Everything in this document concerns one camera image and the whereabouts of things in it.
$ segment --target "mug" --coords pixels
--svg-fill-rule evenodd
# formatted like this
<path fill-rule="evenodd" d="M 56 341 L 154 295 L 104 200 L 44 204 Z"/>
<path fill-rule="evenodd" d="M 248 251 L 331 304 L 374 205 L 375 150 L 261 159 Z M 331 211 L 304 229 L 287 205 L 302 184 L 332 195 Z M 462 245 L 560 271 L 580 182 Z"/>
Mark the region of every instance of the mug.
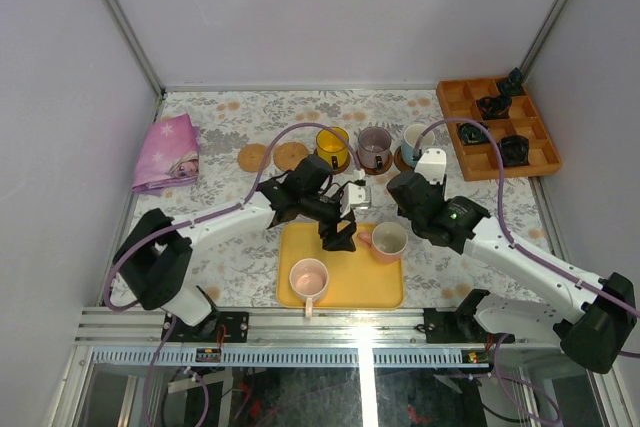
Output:
<path fill-rule="evenodd" d="M 381 264 L 399 260 L 409 241 L 404 228 L 395 222 L 378 224 L 371 233 L 360 232 L 358 240 L 369 247 L 373 258 Z"/>
<path fill-rule="evenodd" d="M 404 133 L 402 134 L 402 160 L 404 160 L 404 163 L 409 167 L 415 167 L 418 163 L 419 159 L 413 160 L 413 148 L 416 146 L 418 137 L 427 127 L 428 125 L 425 124 L 411 124 L 404 129 Z M 425 135 L 420 145 L 420 155 L 422 155 L 424 148 L 432 145 L 435 140 L 436 136 L 433 134 L 433 131 Z"/>
<path fill-rule="evenodd" d="M 391 155 L 391 134 L 382 127 L 367 127 L 358 135 L 358 158 L 363 167 L 382 170 Z"/>
<path fill-rule="evenodd" d="M 318 259 L 302 259 L 291 269 L 289 283 L 296 296 L 304 302 L 304 315 L 310 319 L 313 304 L 327 295 L 329 271 Z"/>
<path fill-rule="evenodd" d="M 345 141 L 349 142 L 349 134 L 340 127 L 331 127 L 340 134 Z M 333 170 L 342 167 L 349 158 L 349 149 L 337 136 L 328 130 L 321 130 L 316 137 L 316 148 L 318 156 L 327 162 Z"/>

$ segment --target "robotic arm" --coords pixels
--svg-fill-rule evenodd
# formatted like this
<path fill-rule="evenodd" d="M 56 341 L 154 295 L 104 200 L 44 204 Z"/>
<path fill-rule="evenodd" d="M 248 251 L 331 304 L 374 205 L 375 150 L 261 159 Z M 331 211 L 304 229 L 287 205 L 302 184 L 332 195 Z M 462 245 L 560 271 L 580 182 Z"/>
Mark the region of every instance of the robotic arm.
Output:
<path fill-rule="evenodd" d="M 411 221 L 413 232 L 439 247 L 498 268 L 548 303 L 506 300 L 485 290 L 473 290 L 456 311 L 458 327 L 468 337 L 509 332 L 560 345 L 576 363 L 606 373 L 635 326 L 636 319 L 606 299 L 580 288 L 515 250 L 504 238 L 498 220 L 467 199 L 445 200 L 444 151 L 429 149 L 415 171 L 403 172 L 387 185 L 399 215 Z M 635 306 L 633 285 L 613 273 L 608 279 L 583 271 L 517 237 L 519 245 L 581 281 Z"/>
<path fill-rule="evenodd" d="M 216 330 L 219 311 L 200 288 L 183 285 L 191 254 L 195 248 L 218 245 L 240 234 L 260 231 L 290 222 L 303 215 L 318 221 L 318 235 L 324 250 L 355 251 L 352 236 L 356 232 L 355 209 L 371 205 L 364 172 L 358 179 L 340 186 L 330 197 L 324 195 L 332 180 L 329 165 L 310 155 L 298 167 L 283 176 L 258 185 L 251 200 L 240 208 L 238 202 L 219 205 L 195 215 L 172 219 L 160 209 L 142 216 L 115 255 L 117 262 L 132 246 L 160 229 L 191 221 L 188 227 L 168 232 L 137 250 L 125 262 L 120 274 L 145 310 L 163 309 L 176 315 L 200 339 Z M 224 215 L 212 215 L 227 211 Z M 194 220 L 211 215 L 211 219 Z"/>

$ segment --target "round cork coaster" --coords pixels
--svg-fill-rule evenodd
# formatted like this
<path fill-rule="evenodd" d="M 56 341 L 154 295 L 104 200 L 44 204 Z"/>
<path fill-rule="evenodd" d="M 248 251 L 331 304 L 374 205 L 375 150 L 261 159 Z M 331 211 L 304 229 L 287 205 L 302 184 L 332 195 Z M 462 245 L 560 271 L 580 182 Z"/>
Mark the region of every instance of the round cork coaster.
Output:
<path fill-rule="evenodd" d="M 407 164 L 404 159 L 402 158 L 402 148 L 398 147 L 398 149 L 396 150 L 396 153 L 393 155 L 393 160 L 396 164 L 396 168 L 400 171 L 400 172 L 405 172 L 407 170 L 413 170 L 413 167 L 411 167 L 409 164 Z"/>
<path fill-rule="evenodd" d="M 309 155 L 309 149 L 300 142 L 286 142 L 273 151 L 273 161 L 283 172 L 294 170 Z"/>
<path fill-rule="evenodd" d="M 369 167 L 365 167 L 362 164 L 362 160 L 360 160 L 360 156 L 358 155 L 358 160 L 360 160 L 360 165 L 362 165 L 362 168 L 365 172 L 365 174 L 367 175 L 380 175 L 380 174 L 384 174 L 386 171 L 388 171 L 391 166 L 393 165 L 393 155 L 389 155 L 389 158 L 387 159 L 387 163 L 384 164 L 382 166 L 381 169 L 370 169 Z"/>
<path fill-rule="evenodd" d="M 267 153 L 267 146 L 263 144 L 249 144 L 242 148 L 238 154 L 238 165 L 245 172 L 257 172 L 260 170 L 260 163 Z M 267 160 L 265 167 L 271 163 L 271 157 Z"/>
<path fill-rule="evenodd" d="M 318 155 L 318 149 L 314 150 L 313 154 Z M 342 172 L 347 170 L 347 167 L 349 167 L 349 164 L 351 164 L 351 154 L 347 156 L 347 161 L 344 164 L 342 164 L 341 167 L 338 167 L 336 170 L 333 171 L 333 175 L 341 174 Z"/>

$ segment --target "wooden organizer box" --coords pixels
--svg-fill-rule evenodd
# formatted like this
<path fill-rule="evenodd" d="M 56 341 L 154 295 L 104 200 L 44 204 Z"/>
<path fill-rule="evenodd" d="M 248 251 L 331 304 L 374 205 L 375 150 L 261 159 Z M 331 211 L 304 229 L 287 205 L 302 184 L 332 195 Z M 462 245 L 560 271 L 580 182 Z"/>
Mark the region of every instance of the wooden organizer box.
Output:
<path fill-rule="evenodd" d="M 562 161 L 526 86 L 522 86 L 525 95 L 512 97 L 508 119 L 483 120 L 476 100 L 499 95 L 496 81 L 503 78 L 505 77 L 440 82 L 437 94 L 442 114 L 445 118 L 466 117 L 483 122 L 489 127 L 489 132 L 496 142 L 515 134 L 528 138 L 529 165 L 506 167 L 505 177 L 533 177 L 557 172 L 562 166 Z M 451 123 L 447 124 L 447 127 L 464 179 L 497 179 L 498 163 L 491 144 L 464 145 L 458 137 L 458 125 Z"/>

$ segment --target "table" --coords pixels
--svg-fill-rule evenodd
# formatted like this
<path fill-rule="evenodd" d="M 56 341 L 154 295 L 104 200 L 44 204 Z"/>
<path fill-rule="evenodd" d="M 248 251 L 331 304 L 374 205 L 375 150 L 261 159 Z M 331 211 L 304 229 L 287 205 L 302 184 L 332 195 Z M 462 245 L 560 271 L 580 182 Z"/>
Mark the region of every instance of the table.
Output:
<path fill-rule="evenodd" d="M 387 129 L 393 149 L 400 145 L 405 126 L 412 122 L 432 123 L 442 118 L 434 90 L 344 90 L 344 91 L 264 91 L 264 92 L 180 92 L 164 101 L 161 118 L 183 113 L 200 127 L 200 178 L 189 187 L 165 190 L 160 197 L 141 195 L 137 199 L 133 224 L 142 214 L 159 207 L 167 215 L 197 212 L 218 203 L 234 200 L 248 192 L 254 174 L 242 171 L 238 152 L 248 143 L 268 144 L 285 127 L 301 121 L 337 125 L 345 129 L 351 143 L 370 125 Z M 286 141 L 303 142 L 310 151 L 317 131 L 303 128 L 291 132 Z M 435 132 L 436 145 L 447 153 L 447 196 L 463 195 L 495 213 L 497 182 L 465 182 L 445 127 Z M 338 182 L 353 178 L 353 163 Z M 280 171 L 273 162 L 263 178 Z M 372 187 L 373 206 L 358 213 L 362 222 L 395 221 L 396 205 L 385 189 L 398 174 L 394 167 L 386 174 L 367 177 Z M 535 198 L 526 178 L 508 179 L 505 185 L 505 216 L 510 228 L 537 246 L 548 250 Z M 277 307 L 275 286 L 281 227 L 250 233 L 209 251 L 196 251 L 186 282 L 207 289 L 213 300 L 227 307 Z M 472 288 L 521 300 L 537 300 L 531 291 L 510 277 L 449 249 L 431 246 L 410 235 L 404 257 L 406 308 L 455 307 Z M 116 304 L 133 300 L 121 281 L 113 286 Z"/>

